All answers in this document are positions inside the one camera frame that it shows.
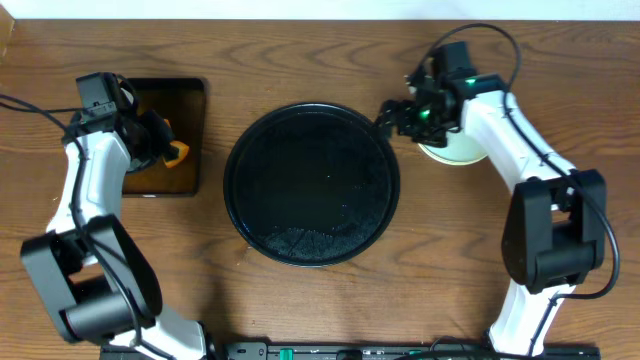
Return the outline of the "green and yellow scrub sponge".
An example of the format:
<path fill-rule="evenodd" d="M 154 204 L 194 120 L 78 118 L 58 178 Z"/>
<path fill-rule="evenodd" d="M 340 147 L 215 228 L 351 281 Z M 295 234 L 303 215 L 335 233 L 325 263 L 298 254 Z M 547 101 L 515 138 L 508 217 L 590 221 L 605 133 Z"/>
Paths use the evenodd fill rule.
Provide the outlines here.
<path fill-rule="evenodd" d="M 162 148 L 162 159 L 167 168 L 174 168 L 185 160 L 190 147 L 176 139 L 168 119 L 165 119 L 164 123 L 165 140 Z"/>

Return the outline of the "light green plate with stain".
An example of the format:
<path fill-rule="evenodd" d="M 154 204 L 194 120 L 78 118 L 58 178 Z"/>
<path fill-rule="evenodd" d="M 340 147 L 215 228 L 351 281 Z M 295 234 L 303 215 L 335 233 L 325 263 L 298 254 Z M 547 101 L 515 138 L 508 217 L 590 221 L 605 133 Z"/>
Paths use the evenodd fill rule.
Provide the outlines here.
<path fill-rule="evenodd" d="M 447 146 L 437 148 L 419 144 L 419 148 L 432 159 L 447 165 L 466 166 L 487 157 L 486 151 L 472 138 L 463 133 L 447 133 Z"/>

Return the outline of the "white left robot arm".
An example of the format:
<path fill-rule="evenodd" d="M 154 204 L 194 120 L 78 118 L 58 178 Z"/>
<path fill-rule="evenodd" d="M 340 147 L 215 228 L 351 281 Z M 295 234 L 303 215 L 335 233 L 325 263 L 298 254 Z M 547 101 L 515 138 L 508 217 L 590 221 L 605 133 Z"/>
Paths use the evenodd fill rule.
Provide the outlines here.
<path fill-rule="evenodd" d="M 181 156 L 168 120 L 153 111 L 70 124 L 64 190 L 44 234 L 21 261 L 58 334 L 68 343 L 126 347 L 152 359 L 209 359 L 204 327 L 164 305 L 158 279 L 120 221 L 135 148 Z"/>

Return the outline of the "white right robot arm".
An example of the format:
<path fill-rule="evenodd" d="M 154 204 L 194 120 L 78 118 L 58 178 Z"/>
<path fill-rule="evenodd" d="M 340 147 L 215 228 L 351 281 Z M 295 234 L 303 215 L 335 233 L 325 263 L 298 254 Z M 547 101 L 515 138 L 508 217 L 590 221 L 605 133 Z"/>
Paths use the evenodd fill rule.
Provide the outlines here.
<path fill-rule="evenodd" d="M 604 260 L 604 178 L 547 144 L 496 74 L 422 75 L 408 85 L 412 99 L 385 101 L 376 124 L 433 148 L 474 144 L 496 168 L 511 194 L 501 240 L 510 284 L 488 341 L 498 353 L 541 355 L 559 307 L 580 299 L 576 287 Z"/>

